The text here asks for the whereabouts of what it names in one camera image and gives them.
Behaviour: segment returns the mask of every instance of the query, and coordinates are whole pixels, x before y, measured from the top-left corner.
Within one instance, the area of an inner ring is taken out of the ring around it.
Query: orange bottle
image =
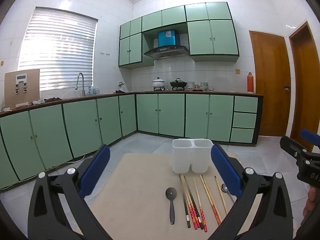
[[[253,92],[253,76],[251,72],[249,72],[247,76],[247,91],[248,92]]]

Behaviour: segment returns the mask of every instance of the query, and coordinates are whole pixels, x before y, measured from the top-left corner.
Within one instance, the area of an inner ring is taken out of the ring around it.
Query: white utensil holder
[[[186,173],[190,165],[193,172],[208,170],[213,146],[208,139],[175,139],[172,141],[172,168],[175,173]]]

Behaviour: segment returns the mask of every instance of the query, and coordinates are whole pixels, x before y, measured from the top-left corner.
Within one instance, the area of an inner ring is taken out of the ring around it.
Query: spoon
[[[173,225],[175,219],[173,200],[177,196],[176,189],[174,187],[167,188],[167,190],[165,191],[165,196],[170,200],[170,223]]]
[[[235,201],[233,200],[233,198],[232,198],[232,196],[231,196],[230,191],[229,191],[228,188],[227,188],[227,185],[223,183],[223,184],[221,185],[221,189],[222,189],[222,191],[223,191],[224,193],[227,193],[228,196],[231,198],[232,202],[235,203]]]

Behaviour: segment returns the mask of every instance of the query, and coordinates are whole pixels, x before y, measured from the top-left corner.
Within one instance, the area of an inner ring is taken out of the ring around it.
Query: white blind slat
[[[36,8],[23,39],[18,70],[40,69],[40,91],[72,88],[79,72],[92,85],[97,20]]]

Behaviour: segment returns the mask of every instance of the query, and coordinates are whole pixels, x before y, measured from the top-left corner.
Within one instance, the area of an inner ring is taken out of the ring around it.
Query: pot lid
[[[180,78],[177,78],[176,80],[174,80],[174,81],[172,81],[172,82],[178,82],[178,83],[186,83],[186,82],[184,82],[184,81],[182,81]]]
[[[157,77],[155,80],[153,80],[152,82],[164,82],[164,80],[162,80],[160,77]]]

